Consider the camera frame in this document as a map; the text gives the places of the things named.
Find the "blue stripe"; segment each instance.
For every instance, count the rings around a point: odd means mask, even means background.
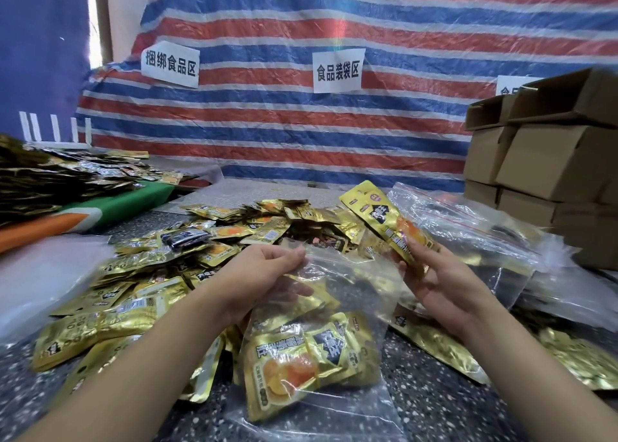
[[[387,175],[367,175],[352,172],[329,172],[311,169],[283,167],[261,167],[226,165],[221,168],[228,177],[260,178],[270,180],[307,180],[310,182],[358,185],[369,179],[378,187],[392,187],[396,182],[420,188],[421,190],[442,190],[444,192],[463,192],[464,182],[455,179],[430,179],[424,177],[403,177]]]
[[[217,11],[301,11],[322,9],[363,17],[413,24],[517,25],[522,29],[556,29],[563,31],[614,31],[615,12],[533,12],[503,11],[488,8],[448,8],[438,6],[383,5],[358,0],[156,0],[146,6],[142,24],[150,23],[176,9],[186,13],[208,14]]]
[[[334,47],[292,47],[289,45],[218,45],[215,47],[198,48],[200,63],[220,63],[222,61],[258,62],[258,63],[297,63],[312,64],[312,53],[315,51],[331,51]],[[544,63],[539,57],[537,61],[508,60],[475,60],[465,58],[438,58],[432,56],[394,53],[377,48],[367,48],[365,66],[390,66],[409,71],[443,74],[446,79],[451,74],[463,76],[538,76],[546,78],[577,71],[594,63],[582,61],[579,63]],[[618,71],[617,63],[610,68]],[[126,70],[140,70],[137,61],[126,63]]]
[[[465,156],[468,142],[412,136],[382,136],[323,131],[288,131],[254,127],[200,127],[188,121],[186,126],[158,125],[116,118],[77,114],[92,119],[94,128],[102,131],[126,133],[150,138],[176,138],[214,141],[251,141],[263,143],[304,144],[327,147],[419,151]]]
[[[262,90],[189,90],[186,88],[142,87],[103,81],[96,87],[96,92],[131,97],[134,99],[163,99],[181,102],[241,102],[265,104],[293,104],[315,106],[341,106],[352,108],[375,108],[400,111],[437,112],[447,115],[465,115],[467,105],[438,100],[395,97],[388,95],[367,94],[313,94],[295,91],[262,91]]]

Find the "forearm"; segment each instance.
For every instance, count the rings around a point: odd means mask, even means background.
[[[223,323],[215,284],[191,292],[20,442],[148,442]]]
[[[464,342],[538,441],[607,441],[618,416],[549,355],[502,307],[472,323]]]

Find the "hand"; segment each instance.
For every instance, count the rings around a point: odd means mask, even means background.
[[[406,285],[429,314],[453,335],[464,340],[471,324],[496,307],[502,308],[481,279],[444,246],[436,252],[414,240],[407,244],[414,258],[429,266],[429,272],[420,281],[406,272]]]
[[[304,247],[290,250],[280,245],[250,245],[212,279],[205,281],[206,300],[220,301],[223,321],[227,325],[238,323],[256,301],[273,289],[279,277],[301,266],[304,260]],[[313,289],[301,283],[293,283],[283,291],[282,297],[290,300],[297,294],[311,296]]]

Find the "white paper sign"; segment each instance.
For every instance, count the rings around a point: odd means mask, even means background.
[[[498,82],[496,83],[496,95],[502,94],[515,94],[517,90],[524,84],[537,81],[541,78],[535,78],[534,76],[498,76]]]
[[[320,51],[313,54],[313,93],[361,89],[365,48]]]
[[[160,41],[142,52],[142,74],[197,88],[200,79],[200,51],[177,43]]]

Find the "red white and blue striped tarp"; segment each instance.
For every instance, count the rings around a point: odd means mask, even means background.
[[[145,78],[158,40],[200,86]],[[363,89],[313,94],[312,53],[367,49]],[[85,84],[95,144],[204,160],[230,178],[462,190],[466,107],[498,75],[618,68],[618,0],[149,0],[133,55]]]

